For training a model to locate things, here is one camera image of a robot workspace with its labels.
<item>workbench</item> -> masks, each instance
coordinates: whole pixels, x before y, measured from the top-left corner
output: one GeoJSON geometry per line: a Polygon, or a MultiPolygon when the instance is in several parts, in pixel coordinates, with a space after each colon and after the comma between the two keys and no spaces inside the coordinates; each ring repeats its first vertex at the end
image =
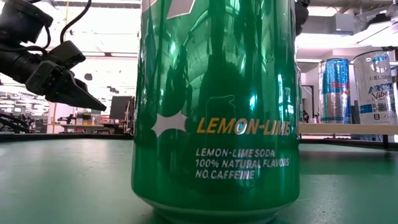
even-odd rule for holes
{"type": "MultiPolygon", "coordinates": [[[[300,150],[300,198],[272,224],[398,223],[397,153],[300,150]]],[[[0,143],[0,223],[167,224],[132,192],[131,157],[127,140],[0,143]]]]}

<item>blue can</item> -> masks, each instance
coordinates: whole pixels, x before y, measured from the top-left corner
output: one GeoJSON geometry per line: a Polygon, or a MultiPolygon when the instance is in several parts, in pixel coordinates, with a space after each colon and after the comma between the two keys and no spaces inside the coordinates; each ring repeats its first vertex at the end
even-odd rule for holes
{"type": "Polygon", "coordinates": [[[331,58],[320,62],[318,77],[320,122],[351,124],[348,59],[331,58]]]}

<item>green table surface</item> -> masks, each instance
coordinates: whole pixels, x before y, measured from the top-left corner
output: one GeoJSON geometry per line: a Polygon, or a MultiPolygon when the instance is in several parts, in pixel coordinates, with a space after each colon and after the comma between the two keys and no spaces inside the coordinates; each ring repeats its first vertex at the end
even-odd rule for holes
{"type": "MultiPolygon", "coordinates": [[[[272,224],[398,223],[398,155],[303,144],[300,198],[272,224]]],[[[0,143],[0,223],[166,224],[131,190],[131,141],[0,143]]]]}

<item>wooden shelf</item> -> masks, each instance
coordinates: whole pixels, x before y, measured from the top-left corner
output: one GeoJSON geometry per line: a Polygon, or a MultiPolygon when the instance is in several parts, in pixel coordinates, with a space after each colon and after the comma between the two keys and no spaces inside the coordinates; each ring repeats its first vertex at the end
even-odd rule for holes
{"type": "Polygon", "coordinates": [[[299,124],[300,134],[398,134],[398,125],[299,124]]]}

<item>celsius can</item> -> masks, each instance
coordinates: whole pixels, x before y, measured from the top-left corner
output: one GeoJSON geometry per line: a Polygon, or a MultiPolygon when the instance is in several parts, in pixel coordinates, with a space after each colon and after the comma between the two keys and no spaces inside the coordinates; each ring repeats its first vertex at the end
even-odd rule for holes
{"type": "Polygon", "coordinates": [[[319,63],[319,111],[321,123],[351,124],[349,62],[345,58],[319,63]]]}
{"type": "Polygon", "coordinates": [[[294,202],[294,40],[293,0],[144,0],[133,191],[172,223],[264,224],[294,202]]]}
{"type": "Polygon", "coordinates": [[[302,95],[302,84],[301,84],[301,70],[296,64],[296,79],[297,79],[297,111],[298,119],[297,122],[303,121],[303,95],[302,95]]]}
{"type": "Polygon", "coordinates": [[[354,59],[361,124],[397,124],[390,60],[383,51],[354,59]]]}

